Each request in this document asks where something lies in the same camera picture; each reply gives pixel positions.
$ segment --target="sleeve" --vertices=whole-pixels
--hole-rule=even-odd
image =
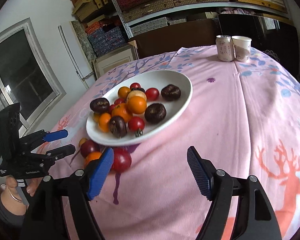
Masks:
[[[0,220],[2,220],[8,227],[21,228],[24,216],[17,216],[9,212],[2,204],[0,196]]]

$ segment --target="floral tablecloth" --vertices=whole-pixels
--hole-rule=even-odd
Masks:
[[[300,84],[279,63],[252,48],[247,63],[221,62],[216,46],[181,48],[116,67],[68,110],[53,128],[69,136],[38,152],[87,137],[89,103],[139,73],[171,69],[193,84],[191,102],[172,125],[139,146],[128,147],[132,166],[109,174],[91,203],[106,239],[195,239],[210,202],[200,195],[186,161],[193,145],[231,176],[256,175],[275,210],[283,239],[300,227]],[[82,168],[79,155],[56,162],[54,178]],[[223,240],[230,237],[233,201]],[[77,239],[69,204],[64,204],[71,239]]]

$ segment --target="window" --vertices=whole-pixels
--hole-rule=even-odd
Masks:
[[[31,128],[63,90],[42,53],[30,19],[0,33],[0,111],[19,102],[19,135]]]

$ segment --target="chair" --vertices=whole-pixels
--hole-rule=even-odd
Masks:
[[[176,51],[181,47],[191,48],[216,44],[216,35],[221,31],[212,19],[190,21],[169,25],[132,37],[138,46],[139,58]]]

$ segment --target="pink tablecloth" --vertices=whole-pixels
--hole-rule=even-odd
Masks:
[[[217,169],[231,176],[256,175],[276,212],[283,239],[300,226],[300,84],[277,62],[252,48],[247,63],[220,62],[215,46],[130,62],[102,76],[73,105],[53,131],[69,136],[48,149],[86,137],[89,103],[129,77],[149,70],[171,69],[193,84],[188,108],[172,125],[137,148],[129,147],[131,168],[120,177],[109,174],[91,203],[106,239],[195,239],[210,202],[200,195],[186,161],[196,147]],[[78,155],[50,170],[55,178],[82,168]],[[223,239],[229,239],[237,202],[233,201]],[[69,233],[77,239],[69,205]]]

